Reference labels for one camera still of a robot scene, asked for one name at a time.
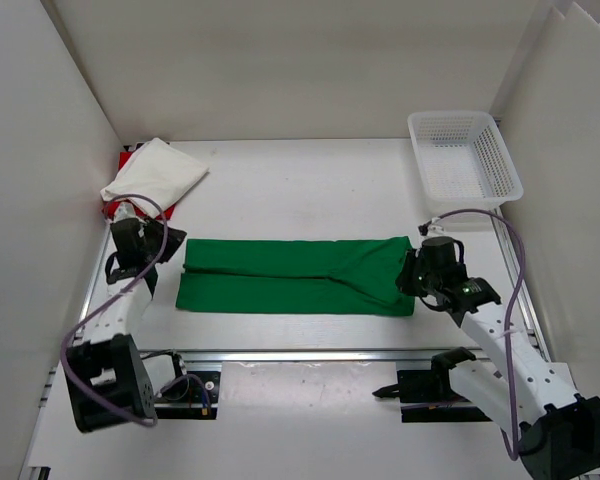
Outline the red t-shirt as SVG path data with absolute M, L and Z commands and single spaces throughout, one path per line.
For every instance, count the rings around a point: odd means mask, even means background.
M 115 179 L 118 179 L 118 177 L 125 171 L 126 165 L 129 163 L 131 156 L 132 152 L 123 151 L 119 153 L 118 171 Z M 103 201 L 101 212 L 104 214 L 106 219 L 111 220 L 120 204 L 120 201 Z M 174 210 L 175 206 L 172 205 L 164 211 L 167 220 L 172 218 Z M 140 218 L 145 218 L 147 216 L 147 214 L 135 204 L 133 204 L 133 211 Z

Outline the white t-shirt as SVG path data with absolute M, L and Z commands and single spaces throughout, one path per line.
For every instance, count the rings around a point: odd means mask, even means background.
M 154 138 L 143 144 L 101 191 L 103 201 L 125 194 L 153 200 L 163 212 L 174 206 L 210 170 L 204 162 Z

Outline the green garment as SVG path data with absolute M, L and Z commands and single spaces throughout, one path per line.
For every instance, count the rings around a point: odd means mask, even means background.
M 190 239 L 175 305 L 205 313 L 405 317 L 395 285 L 411 243 Z

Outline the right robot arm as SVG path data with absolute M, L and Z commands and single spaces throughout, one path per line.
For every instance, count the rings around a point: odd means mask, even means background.
M 428 238 L 406 252 L 400 292 L 434 298 L 487 359 L 463 347 L 434 356 L 429 387 L 440 399 L 468 400 L 496 423 L 534 479 L 573 479 L 600 468 L 600 398 L 583 397 L 511 322 L 500 296 L 470 277 L 463 244 Z

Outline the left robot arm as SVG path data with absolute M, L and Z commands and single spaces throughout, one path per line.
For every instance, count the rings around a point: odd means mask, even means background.
M 82 433 L 157 422 L 154 388 L 132 337 L 153 300 L 156 266 L 168 262 L 187 233 L 155 220 L 126 218 L 111 226 L 115 250 L 104 266 L 107 307 L 78 345 L 61 354 L 74 421 Z

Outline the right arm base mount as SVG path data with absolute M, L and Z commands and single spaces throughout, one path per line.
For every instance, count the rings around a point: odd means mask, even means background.
M 397 399 L 403 424 L 490 422 L 450 384 L 453 368 L 476 359 L 464 347 L 447 350 L 434 355 L 428 369 L 399 369 L 394 384 L 380 387 L 372 395 L 377 400 Z

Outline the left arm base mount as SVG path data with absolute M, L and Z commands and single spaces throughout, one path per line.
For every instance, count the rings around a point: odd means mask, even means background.
M 165 420 L 215 420 L 221 390 L 219 363 L 201 363 L 177 351 L 147 356 L 144 365 L 152 382 L 155 410 Z

